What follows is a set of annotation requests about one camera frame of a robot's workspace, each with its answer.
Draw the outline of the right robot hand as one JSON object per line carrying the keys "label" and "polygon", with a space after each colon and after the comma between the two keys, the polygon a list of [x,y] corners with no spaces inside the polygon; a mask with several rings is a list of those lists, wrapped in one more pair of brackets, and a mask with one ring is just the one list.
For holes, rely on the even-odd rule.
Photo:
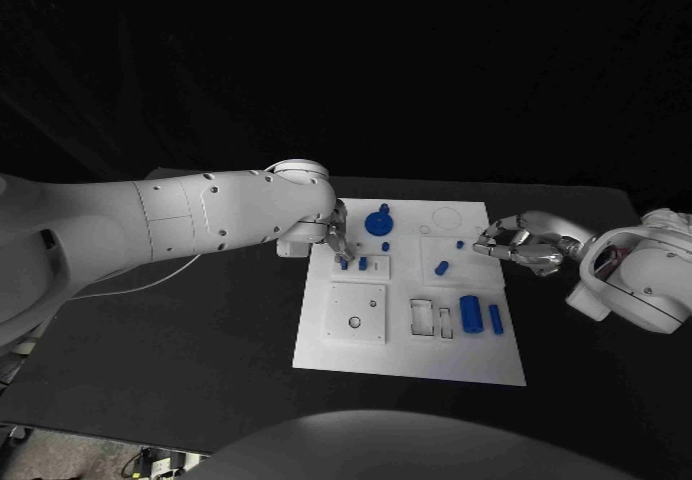
{"label": "right robot hand", "polygon": [[538,277],[554,275],[566,260],[580,262],[599,235],[566,218],[527,211],[495,221],[481,233],[473,251],[528,268]]}

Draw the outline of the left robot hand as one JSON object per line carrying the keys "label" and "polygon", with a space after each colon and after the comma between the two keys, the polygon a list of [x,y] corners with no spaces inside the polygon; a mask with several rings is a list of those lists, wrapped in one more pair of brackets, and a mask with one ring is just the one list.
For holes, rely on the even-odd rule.
{"label": "left robot hand", "polygon": [[347,220],[348,209],[344,201],[336,200],[332,215],[328,219],[328,233],[325,242],[332,248],[335,255],[341,260],[351,262],[355,259],[355,255],[351,250],[349,242],[347,239]]}

